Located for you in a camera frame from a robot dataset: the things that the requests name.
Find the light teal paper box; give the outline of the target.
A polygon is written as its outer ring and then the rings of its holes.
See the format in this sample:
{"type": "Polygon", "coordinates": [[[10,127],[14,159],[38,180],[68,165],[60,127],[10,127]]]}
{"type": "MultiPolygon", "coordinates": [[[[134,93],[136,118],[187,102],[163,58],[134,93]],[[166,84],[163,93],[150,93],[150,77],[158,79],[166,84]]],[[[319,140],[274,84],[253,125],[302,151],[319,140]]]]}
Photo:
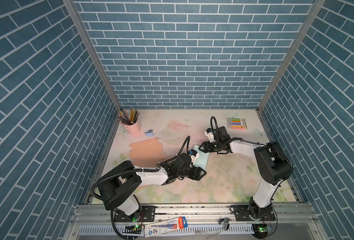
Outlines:
{"type": "Polygon", "coordinates": [[[198,145],[194,146],[194,150],[197,151],[197,153],[199,154],[199,156],[196,157],[194,161],[194,166],[201,167],[203,170],[205,170],[209,159],[209,153],[204,153],[200,151],[198,145]]]}

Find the pink paper box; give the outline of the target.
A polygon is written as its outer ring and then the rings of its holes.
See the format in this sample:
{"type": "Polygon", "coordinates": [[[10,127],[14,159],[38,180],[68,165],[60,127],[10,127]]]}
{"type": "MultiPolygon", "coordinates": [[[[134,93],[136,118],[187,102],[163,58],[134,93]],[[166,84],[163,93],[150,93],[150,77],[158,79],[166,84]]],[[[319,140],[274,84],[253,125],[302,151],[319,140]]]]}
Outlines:
{"type": "Polygon", "coordinates": [[[132,143],[129,147],[129,158],[134,166],[153,168],[166,158],[158,137],[132,143]]]}

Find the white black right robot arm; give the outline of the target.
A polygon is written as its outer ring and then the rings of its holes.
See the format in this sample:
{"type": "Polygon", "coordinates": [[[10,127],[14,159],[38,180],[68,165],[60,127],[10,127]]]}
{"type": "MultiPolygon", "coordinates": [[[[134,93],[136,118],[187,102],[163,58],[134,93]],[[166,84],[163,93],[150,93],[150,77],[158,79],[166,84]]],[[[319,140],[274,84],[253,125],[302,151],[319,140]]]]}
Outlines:
{"type": "Polygon", "coordinates": [[[272,199],[281,183],[293,172],[293,166],[278,142],[254,143],[242,138],[230,137],[225,127],[208,128],[208,141],[200,145],[204,153],[224,152],[255,157],[262,180],[251,197],[248,211],[251,219],[257,221],[272,209],[272,199]]]}

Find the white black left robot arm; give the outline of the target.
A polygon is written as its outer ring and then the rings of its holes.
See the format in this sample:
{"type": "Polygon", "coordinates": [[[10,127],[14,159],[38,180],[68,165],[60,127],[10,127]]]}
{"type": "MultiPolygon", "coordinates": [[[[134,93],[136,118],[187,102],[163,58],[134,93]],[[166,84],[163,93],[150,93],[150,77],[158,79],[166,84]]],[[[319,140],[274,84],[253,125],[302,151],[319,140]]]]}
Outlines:
{"type": "Polygon", "coordinates": [[[158,163],[155,168],[140,168],[125,161],[102,176],[90,188],[90,194],[103,201],[107,211],[123,213],[131,222],[142,214],[142,206],[134,192],[143,186],[164,186],[185,178],[200,181],[207,172],[194,165],[199,154],[191,150],[158,163]]]}

